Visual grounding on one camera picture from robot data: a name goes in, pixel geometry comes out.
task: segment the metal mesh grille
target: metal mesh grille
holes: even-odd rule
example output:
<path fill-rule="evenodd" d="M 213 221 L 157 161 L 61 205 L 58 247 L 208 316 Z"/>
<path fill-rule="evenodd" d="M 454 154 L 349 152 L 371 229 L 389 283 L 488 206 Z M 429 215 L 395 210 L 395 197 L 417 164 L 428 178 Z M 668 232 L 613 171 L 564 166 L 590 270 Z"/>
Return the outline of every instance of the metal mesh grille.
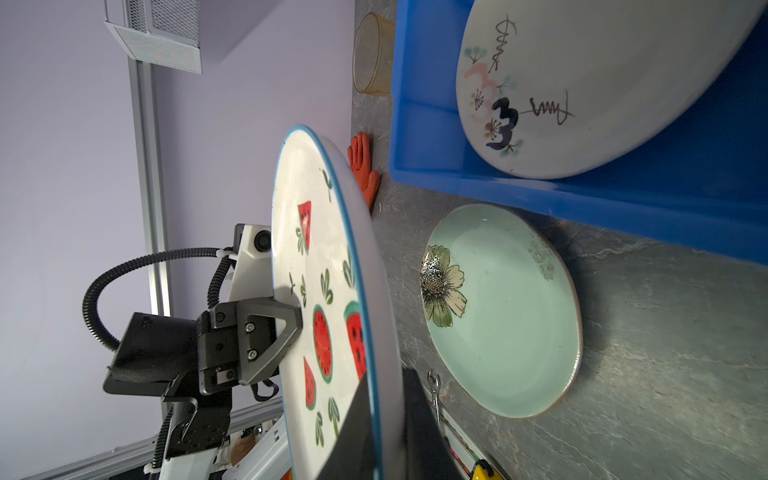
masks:
<path fill-rule="evenodd" d="M 137 60 L 202 73 L 197 47 L 130 28 L 115 25 L 114 29 Z"/>
<path fill-rule="evenodd" d="M 197 17 L 198 0 L 151 0 L 152 26 L 190 40 L 200 41 Z"/>
<path fill-rule="evenodd" d="M 144 21 L 144 0 L 128 0 L 128 25 L 125 26 L 134 30 L 147 30 Z"/>

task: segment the cream flower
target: cream flower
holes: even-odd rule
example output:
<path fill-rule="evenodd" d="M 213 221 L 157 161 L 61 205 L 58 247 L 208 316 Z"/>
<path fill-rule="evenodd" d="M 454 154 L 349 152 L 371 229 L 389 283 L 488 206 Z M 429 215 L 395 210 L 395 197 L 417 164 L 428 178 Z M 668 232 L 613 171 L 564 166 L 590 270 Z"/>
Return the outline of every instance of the cream flower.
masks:
<path fill-rule="evenodd" d="M 427 247 L 422 263 L 421 287 L 424 315 L 437 326 L 453 325 L 453 312 L 461 318 L 467 299 L 458 291 L 464 285 L 464 272 L 451 265 L 451 250 L 442 245 Z"/>

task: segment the watermelon slice pattern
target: watermelon slice pattern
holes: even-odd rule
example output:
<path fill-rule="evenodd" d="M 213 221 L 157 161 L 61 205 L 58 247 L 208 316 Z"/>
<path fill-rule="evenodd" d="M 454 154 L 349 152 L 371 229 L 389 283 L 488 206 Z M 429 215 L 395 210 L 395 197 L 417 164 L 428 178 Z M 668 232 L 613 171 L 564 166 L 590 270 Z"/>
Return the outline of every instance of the watermelon slice pattern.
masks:
<path fill-rule="evenodd" d="M 316 305 L 312 317 L 313 330 L 315 337 L 315 354 L 317 355 L 317 364 L 320 367 L 320 375 L 326 383 L 331 383 L 333 375 L 333 352 L 331 350 L 331 336 L 328 330 L 328 321 L 323 308 Z"/>
<path fill-rule="evenodd" d="M 315 408 L 315 401 L 317 400 L 317 384 L 315 384 L 312 369 L 306 362 L 306 357 L 304 357 L 304 388 L 306 390 L 306 407 L 312 410 Z"/>
<path fill-rule="evenodd" d="M 312 223 L 312 202 L 307 201 L 299 205 L 299 222 L 301 224 L 301 237 L 304 240 L 304 250 L 310 251 L 310 224 Z"/>
<path fill-rule="evenodd" d="M 344 309 L 346 320 L 346 332 L 349 336 L 349 347 L 352 349 L 352 357 L 355 361 L 357 379 L 362 379 L 366 372 L 366 344 L 362 340 L 362 322 L 360 321 L 360 305 L 357 302 L 349 302 Z"/>

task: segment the light green plate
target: light green plate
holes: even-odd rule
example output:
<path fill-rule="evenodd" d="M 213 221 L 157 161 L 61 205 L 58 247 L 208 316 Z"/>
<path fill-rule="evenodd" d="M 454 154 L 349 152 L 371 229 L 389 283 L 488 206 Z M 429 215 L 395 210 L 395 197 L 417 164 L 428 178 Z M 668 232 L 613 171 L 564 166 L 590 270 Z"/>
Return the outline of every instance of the light green plate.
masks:
<path fill-rule="evenodd" d="M 480 405 L 507 417 L 545 412 L 581 362 L 571 275 L 547 240 L 508 210 L 467 205 L 432 232 L 421 271 L 429 334 Z"/>

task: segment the plate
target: plate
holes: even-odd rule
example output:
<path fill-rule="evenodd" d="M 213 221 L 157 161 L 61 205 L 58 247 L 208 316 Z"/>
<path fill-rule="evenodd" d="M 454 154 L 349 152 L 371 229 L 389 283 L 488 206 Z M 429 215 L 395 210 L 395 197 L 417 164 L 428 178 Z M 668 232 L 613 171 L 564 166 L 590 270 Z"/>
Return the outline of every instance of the plate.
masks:
<path fill-rule="evenodd" d="M 518 177 L 598 167 L 683 113 L 765 4 L 476 0 L 456 73 L 464 132 L 480 157 Z"/>
<path fill-rule="evenodd" d="M 452 211 L 421 270 L 429 335 L 480 405 L 506 417 L 545 412 L 581 362 L 581 314 L 560 256 L 520 217 L 489 205 Z"/>
<path fill-rule="evenodd" d="M 304 126 L 280 152 L 272 242 L 275 299 L 303 318 L 280 363 L 294 475 L 317 477 L 367 379 L 379 473 L 401 478 L 402 375 L 381 250 L 346 158 Z"/>

